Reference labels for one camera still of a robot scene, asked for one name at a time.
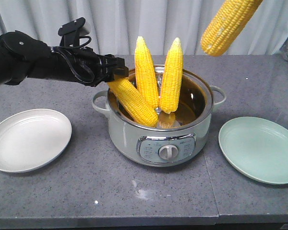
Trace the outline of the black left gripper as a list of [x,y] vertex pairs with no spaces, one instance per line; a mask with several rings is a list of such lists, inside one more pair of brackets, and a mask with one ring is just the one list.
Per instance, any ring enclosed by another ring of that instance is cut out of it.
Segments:
[[129,69],[123,58],[99,55],[92,48],[83,47],[73,50],[73,74],[80,83],[95,87],[103,81],[128,77]]

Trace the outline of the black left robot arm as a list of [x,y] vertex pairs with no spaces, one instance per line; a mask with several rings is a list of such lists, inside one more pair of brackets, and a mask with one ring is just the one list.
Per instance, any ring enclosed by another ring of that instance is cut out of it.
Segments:
[[95,87],[128,75],[123,58],[98,55],[87,46],[48,46],[20,31],[0,36],[0,85],[34,78]]

